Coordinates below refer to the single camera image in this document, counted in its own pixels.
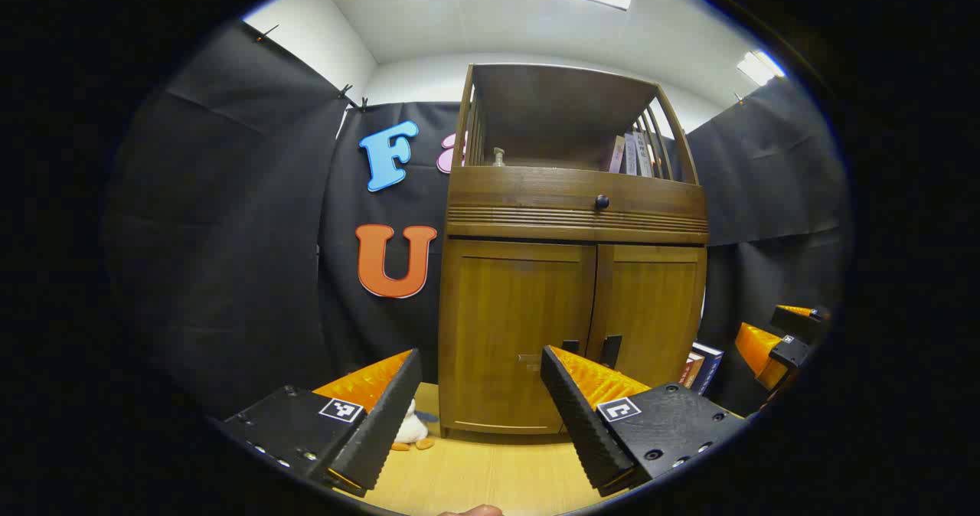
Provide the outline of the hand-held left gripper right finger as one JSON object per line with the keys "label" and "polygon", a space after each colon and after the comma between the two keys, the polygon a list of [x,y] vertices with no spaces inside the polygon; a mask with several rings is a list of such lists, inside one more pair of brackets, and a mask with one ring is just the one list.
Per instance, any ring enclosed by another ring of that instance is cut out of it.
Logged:
{"label": "hand-held left gripper right finger", "polygon": [[542,350],[541,380],[601,496],[669,480],[748,425],[676,381],[648,387],[557,346]]}

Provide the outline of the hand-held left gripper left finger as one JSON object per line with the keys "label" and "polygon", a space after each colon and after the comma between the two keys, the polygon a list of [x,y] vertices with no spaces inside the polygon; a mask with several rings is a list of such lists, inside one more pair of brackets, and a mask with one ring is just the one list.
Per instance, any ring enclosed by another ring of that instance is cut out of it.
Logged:
{"label": "hand-held left gripper left finger", "polygon": [[365,496],[420,381],[420,353],[410,349],[315,390],[277,388],[218,429],[300,480]]}

